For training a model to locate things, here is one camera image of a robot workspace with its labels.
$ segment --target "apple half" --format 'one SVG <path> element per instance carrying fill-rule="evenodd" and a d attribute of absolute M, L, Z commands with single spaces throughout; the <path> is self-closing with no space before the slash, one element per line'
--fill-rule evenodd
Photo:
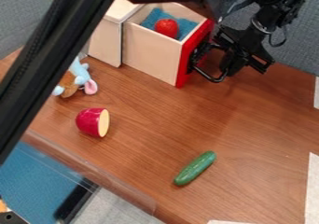
<path fill-rule="evenodd" d="M 110 124 L 110 115 L 104 108 L 87 108 L 76 116 L 76 126 L 92 136 L 104 137 Z"/>

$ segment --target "apple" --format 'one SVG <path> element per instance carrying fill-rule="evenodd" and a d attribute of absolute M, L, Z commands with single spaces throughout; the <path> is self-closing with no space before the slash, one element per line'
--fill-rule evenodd
<path fill-rule="evenodd" d="M 155 23 L 155 31 L 176 39 L 178 34 L 178 24 L 173 19 L 161 19 Z"/>
<path fill-rule="evenodd" d="M 92 136 L 106 136 L 110 115 L 104 108 L 87 108 L 76 116 L 76 126 L 83 133 Z"/>

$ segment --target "blue mat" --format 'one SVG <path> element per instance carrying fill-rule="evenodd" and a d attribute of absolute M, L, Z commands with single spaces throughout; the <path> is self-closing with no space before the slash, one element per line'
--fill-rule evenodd
<path fill-rule="evenodd" d="M 51 224 L 56 223 L 53 214 L 77 186 L 77 179 L 81 176 L 64 165 L 18 143 L 0 167 L 0 194 L 9 208 L 30 223 Z"/>
<path fill-rule="evenodd" d="M 160 19 L 174 19 L 178 23 L 179 32 L 176 39 L 179 41 L 182 41 L 198 25 L 198 23 L 195 21 L 190 21 L 187 19 L 177 19 L 176 17 L 156 7 L 141 23 L 141 26 L 154 31 L 155 23 Z"/>

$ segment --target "box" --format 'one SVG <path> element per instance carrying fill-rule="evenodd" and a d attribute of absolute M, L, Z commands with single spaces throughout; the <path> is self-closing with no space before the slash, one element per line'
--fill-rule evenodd
<path fill-rule="evenodd" d="M 143 7 L 128 0 L 115 0 L 88 42 L 87 53 L 102 62 L 119 67 L 122 63 L 122 24 Z"/>
<path fill-rule="evenodd" d="M 182 41 L 141 26 L 155 7 L 198 25 Z M 213 27 L 212 21 L 180 4 L 145 5 L 124 23 L 123 62 L 173 86 L 182 87 L 189 77 L 190 54 L 210 37 Z"/>

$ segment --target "green cucumber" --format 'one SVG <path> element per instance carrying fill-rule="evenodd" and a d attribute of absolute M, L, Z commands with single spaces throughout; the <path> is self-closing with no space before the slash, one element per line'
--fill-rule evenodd
<path fill-rule="evenodd" d="M 206 168 L 213 164 L 216 154 L 213 151 L 207 151 L 186 166 L 179 175 L 173 180 L 175 185 L 182 186 L 190 183 L 198 177 Z"/>

